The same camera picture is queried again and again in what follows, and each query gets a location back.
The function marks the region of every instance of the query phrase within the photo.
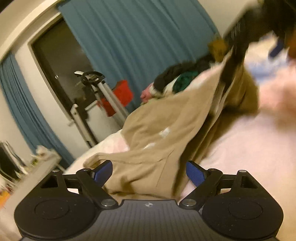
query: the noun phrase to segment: beige garment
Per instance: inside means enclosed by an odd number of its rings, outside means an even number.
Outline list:
[[[98,153],[84,166],[93,169],[105,160],[112,161],[113,174],[105,188],[118,201],[178,199],[187,183],[185,163],[201,160],[219,128],[222,110],[230,107],[256,112],[258,108],[257,87],[243,66],[226,91],[219,82],[220,73],[214,73],[197,89],[139,107],[129,115],[121,132],[130,151]]]

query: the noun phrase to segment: blue curtain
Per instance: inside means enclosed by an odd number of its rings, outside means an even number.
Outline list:
[[[67,168],[74,158],[54,134],[38,109],[13,54],[0,64],[0,85],[11,114],[34,153],[38,145],[55,149]]]
[[[218,32],[198,0],[68,0],[58,9],[108,84],[129,82],[134,108],[157,75],[206,55]]]

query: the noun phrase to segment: metal screw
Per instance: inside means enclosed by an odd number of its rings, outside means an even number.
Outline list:
[[[182,201],[182,204],[186,207],[192,207],[192,206],[196,205],[196,201],[193,199],[185,199]]]
[[[104,207],[112,207],[116,204],[116,201],[113,199],[104,199],[103,201],[101,201],[101,204]]]

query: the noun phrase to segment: red cloth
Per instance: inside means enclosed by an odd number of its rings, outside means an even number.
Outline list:
[[[127,80],[121,80],[117,82],[116,86],[112,91],[124,107],[127,106],[133,99],[133,93],[128,87]],[[106,98],[102,98],[102,104],[109,117],[115,114],[114,109],[112,108],[111,104],[106,100]]]

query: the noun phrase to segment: bed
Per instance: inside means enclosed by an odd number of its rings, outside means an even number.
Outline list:
[[[277,238],[292,241],[296,237],[296,107],[290,100],[296,100],[296,68],[287,64],[285,52],[274,61],[267,59],[275,41],[270,37],[252,44],[245,59],[245,65],[260,84],[260,113],[238,118],[228,132],[211,145],[200,165],[205,169],[217,168],[225,174],[248,170],[284,211]],[[84,153],[65,174],[82,169],[85,160],[96,153],[128,150],[121,131],[118,131]],[[194,188],[188,182],[180,200]]]

